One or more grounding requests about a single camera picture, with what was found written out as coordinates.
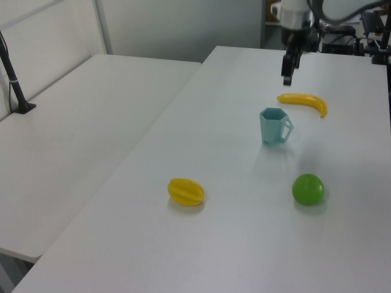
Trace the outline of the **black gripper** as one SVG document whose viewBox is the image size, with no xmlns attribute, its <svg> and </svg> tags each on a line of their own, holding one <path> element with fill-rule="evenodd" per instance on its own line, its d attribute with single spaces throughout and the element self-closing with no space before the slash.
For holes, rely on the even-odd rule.
<svg viewBox="0 0 391 293">
<path fill-rule="evenodd" d="M 293 72 L 300 66 L 302 53 L 318 51 L 319 35 L 315 26 L 300 30 L 282 27 L 281 41 L 285 47 L 281 76 L 283 84 L 291 86 Z"/>
</svg>

